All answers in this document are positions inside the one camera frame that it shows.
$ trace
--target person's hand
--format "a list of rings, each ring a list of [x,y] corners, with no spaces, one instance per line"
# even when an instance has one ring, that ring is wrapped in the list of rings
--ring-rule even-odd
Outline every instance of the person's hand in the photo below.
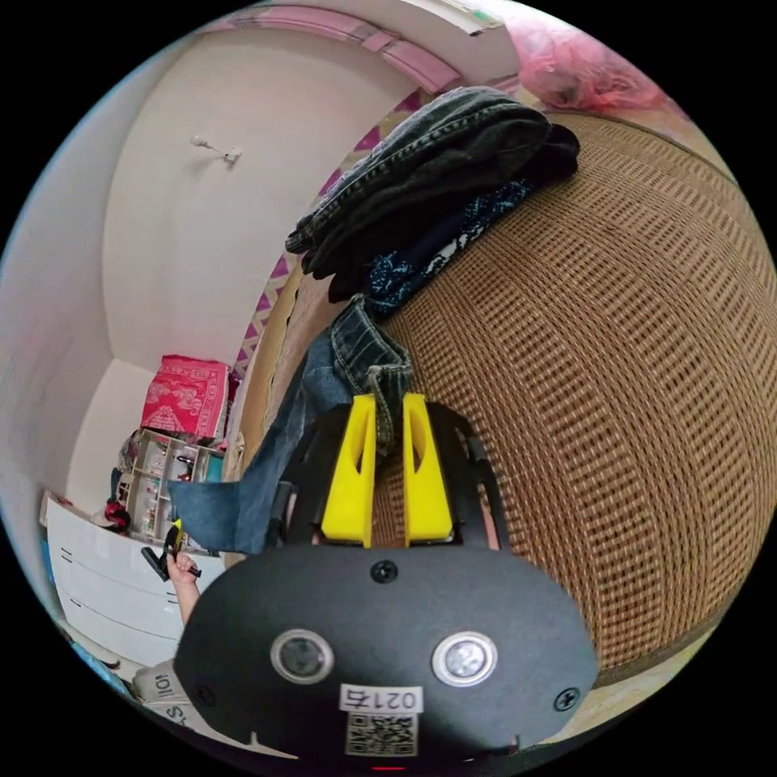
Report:
[[[196,568],[197,564],[186,553],[179,553],[175,561],[172,558],[172,554],[168,553],[168,574],[173,585],[196,583],[197,578],[191,572],[191,570]]]

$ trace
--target pink plastic bag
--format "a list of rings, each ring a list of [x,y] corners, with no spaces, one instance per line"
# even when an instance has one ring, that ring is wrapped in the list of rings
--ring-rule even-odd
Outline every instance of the pink plastic bag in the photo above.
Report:
[[[549,108],[606,113],[669,110],[677,104],[644,73],[585,32],[543,15],[508,23],[520,82]]]

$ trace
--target wall hook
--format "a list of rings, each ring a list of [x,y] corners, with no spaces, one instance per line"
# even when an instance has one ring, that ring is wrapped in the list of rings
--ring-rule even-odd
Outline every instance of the wall hook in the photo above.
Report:
[[[220,154],[224,161],[229,164],[234,164],[243,154],[243,150],[241,148],[237,148],[237,146],[233,146],[229,151],[221,151],[221,149],[216,148],[215,146],[211,146],[203,137],[200,135],[194,135],[189,142],[193,146],[199,146],[201,148],[209,148],[211,151],[215,151],[217,154]]]

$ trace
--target clothing pile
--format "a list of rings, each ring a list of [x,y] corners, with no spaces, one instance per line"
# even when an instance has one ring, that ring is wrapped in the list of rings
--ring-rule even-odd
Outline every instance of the clothing pile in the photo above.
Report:
[[[580,145],[490,87],[461,87],[421,108],[361,159],[305,215],[286,248],[306,274],[332,276],[349,300],[311,344],[278,416],[243,477],[171,483],[187,533],[210,550],[261,552],[275,488],[304,428],[373,393],[379,460],[397,446],[413,367],[379,324],[501,216],[577,169]]]

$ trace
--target drawer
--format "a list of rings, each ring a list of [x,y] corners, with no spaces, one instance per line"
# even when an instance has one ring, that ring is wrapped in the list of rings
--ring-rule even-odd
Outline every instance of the drawer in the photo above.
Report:
[[[95,526],[53,499],[46,508],[46,520],[52,562],[64,554],[107,580],[153,595],[169,594],[175,598],[170,583],[163,583],[142,556],[142,542]],[[224,572],[224,564],[215,556],[195,555],[194,560],[202,570],[197,582],[202,592]]]
[[[61,588],[98,614],[150,635],[180,638],[183,624],[175,597],[117,583],[64,552],[53,556],[52,567],[57,589]]]
[[[84,636],[121,658],[143,666],[168,661],[176,654],[177,641],[130,628],[95,612],[59,589],[67,622]]]

